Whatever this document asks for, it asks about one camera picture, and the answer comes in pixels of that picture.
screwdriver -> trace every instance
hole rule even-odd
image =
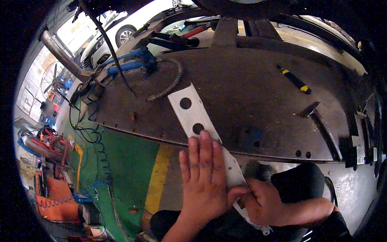
[[[312,93],[312,89],[310,89],[303,81],[301,81],[298,77],[290,73],[288,70],[283,69],[280,65],[277,65],[277,68],[282,71],[282,74],[286,76],[298,89],[300,89],[303,93],[309,95]]]

black pants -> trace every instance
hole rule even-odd
[[[283,203],[322,197],[324,175],[319,167],[312,163],[301,164],[290,170],[273,174],[272,184],[277,188]],[[151,230],[161,241],[179,217],[180,211],[162,210],[151,218]],[[305,234],[300,226],[272,226],[273,232],[263,236],[254,229],[239,213],[232,208],[226,214],[210,221],[197,235],[195,241],[299,241]]]

person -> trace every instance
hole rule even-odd
[[[151,218],[151,231],[162,242],[188,241],[351,241],[345,221],[323,198],[324,175],[306,163],[271,176],[271,182],[247,179],[226,189],[221,145],[202,130],[188,139],[188,155],[179,153],[183,181],[181,211],[162,210]],[[249,219],[270,226],[263,235],[232,209],[237,200]]]

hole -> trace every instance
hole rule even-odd
[[[189,109],[191,107],[192,103],[191,103],[191,100],[189,98],[182,98],[180,100],[180,107],[182,107],[182,109]]]
[[[204,129],[203,125],[202,125],[202,124],[199,124],[199,123],[194,124],[193,127],[192,127],[192,131],[193,131],[195,134],[197,134],[197,135],[199,135],[199,134],[200,134],[200,131],[202,131],[203,129]]]

car wheel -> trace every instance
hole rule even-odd
[[[120,47],[125,40],[129,39],[134,34],[134,32],[136,31],[130,27],[121,28],[116,34],[117,47]]]
[[[172,0],[173,7],[176,7],[179,3],[182,3],[181,0]]]

